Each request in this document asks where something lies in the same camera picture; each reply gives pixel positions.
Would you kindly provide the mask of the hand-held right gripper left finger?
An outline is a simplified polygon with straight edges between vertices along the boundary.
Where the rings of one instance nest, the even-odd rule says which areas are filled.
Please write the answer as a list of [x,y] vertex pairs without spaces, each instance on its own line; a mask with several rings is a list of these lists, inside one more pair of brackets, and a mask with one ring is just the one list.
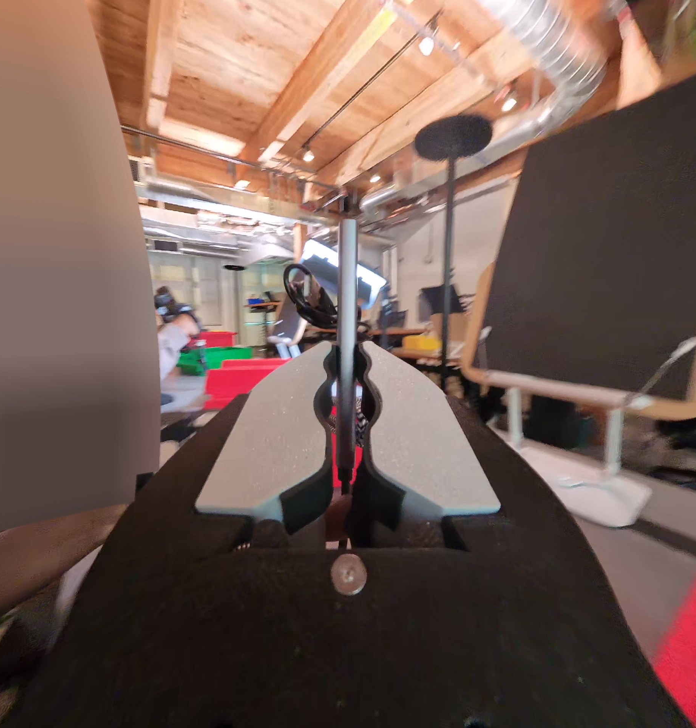
[[277,521],[290,535],[325,514],[334,353],[321,342],[253,388],[196,499],[198,513]]

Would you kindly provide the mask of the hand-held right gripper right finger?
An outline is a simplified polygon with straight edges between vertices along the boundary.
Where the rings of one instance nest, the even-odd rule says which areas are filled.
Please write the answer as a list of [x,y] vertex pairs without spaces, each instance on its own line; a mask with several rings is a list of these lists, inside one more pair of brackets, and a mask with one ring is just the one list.
[[360,373],[361,462],[356,519],[371,529],[495,515],[501,504],[447,397],[424,374],[367,342]]

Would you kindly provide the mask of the green plastic bin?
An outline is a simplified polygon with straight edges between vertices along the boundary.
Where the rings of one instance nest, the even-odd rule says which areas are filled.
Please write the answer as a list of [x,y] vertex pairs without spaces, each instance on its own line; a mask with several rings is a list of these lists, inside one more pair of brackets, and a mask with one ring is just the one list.
[[180,353],[176,366],[184,376],[204,377],[224,361],[251,358],[252,347],[191,347]]

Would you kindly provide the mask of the tilted light panel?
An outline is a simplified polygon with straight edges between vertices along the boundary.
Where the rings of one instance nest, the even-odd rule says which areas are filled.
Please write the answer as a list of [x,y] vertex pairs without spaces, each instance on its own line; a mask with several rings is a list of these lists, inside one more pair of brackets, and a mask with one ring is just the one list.
[[[300,263],[307,268],[325,291],[334,298],[339,294],[339,255],[337,250],[327,247],[316,240],[309,239],[304,248]],[[357,264],[357,304],[367,311],[375,304],[380,290],[387,281],[371,269]]]

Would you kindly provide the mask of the white panel stand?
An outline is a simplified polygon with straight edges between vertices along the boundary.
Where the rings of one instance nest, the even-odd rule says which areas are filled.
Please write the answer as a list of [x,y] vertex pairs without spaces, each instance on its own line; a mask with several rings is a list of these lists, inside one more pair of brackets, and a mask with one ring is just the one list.
[[[637,391],[571,384],[527,375],[485,369],[484,382],[504,388],[507,396],[506,442],[544,480],[572,514],[611,529],[633,525],[652,496],[649,486],[622,474],[622,435],[626,411],[643,411],[654,404],[651,391],[680,359],[696,350],[696,336],[678,343],[662,365]],[[606,410],[603,464],[583,465],[559,450],[526,441],[523,435],[522,394],[599,405]]]

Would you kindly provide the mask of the black disc floor lamp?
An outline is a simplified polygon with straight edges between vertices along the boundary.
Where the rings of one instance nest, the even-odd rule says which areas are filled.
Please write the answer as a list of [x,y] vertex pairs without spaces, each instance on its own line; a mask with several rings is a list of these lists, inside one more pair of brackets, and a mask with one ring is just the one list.
[[418,132],[414,143],[416,152],[422,159],[430,162],[444,161],[447,170],[440,356],[440,389],[442,393],[445,393],[448,378],[456,165],[458,160],[472,157],[484,150],[491,138],[492,125],[484,116],[459,114],[427,124]]

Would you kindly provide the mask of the black panel wooden frame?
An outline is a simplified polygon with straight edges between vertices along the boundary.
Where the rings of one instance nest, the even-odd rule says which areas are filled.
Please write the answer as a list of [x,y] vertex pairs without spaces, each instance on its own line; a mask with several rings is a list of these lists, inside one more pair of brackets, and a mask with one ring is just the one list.
[[530,147],[462,371],[696,417],[696,76]]

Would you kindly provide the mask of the silver air duct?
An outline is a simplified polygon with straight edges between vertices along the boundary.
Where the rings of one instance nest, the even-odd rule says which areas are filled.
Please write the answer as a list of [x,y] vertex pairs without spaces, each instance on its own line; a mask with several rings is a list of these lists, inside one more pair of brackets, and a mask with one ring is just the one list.
[[567,2],[474,2],[501,30],[456,67],[428,86],[343,153],[348,162],[371,169],[413,143],[424,125],[467,111],[526,74],[540,71],[553,92],[523,111],[502,113],[492,122],[489,144],[461,152],[456,175],[479,173],[557,130],[598,91],[606,55]]

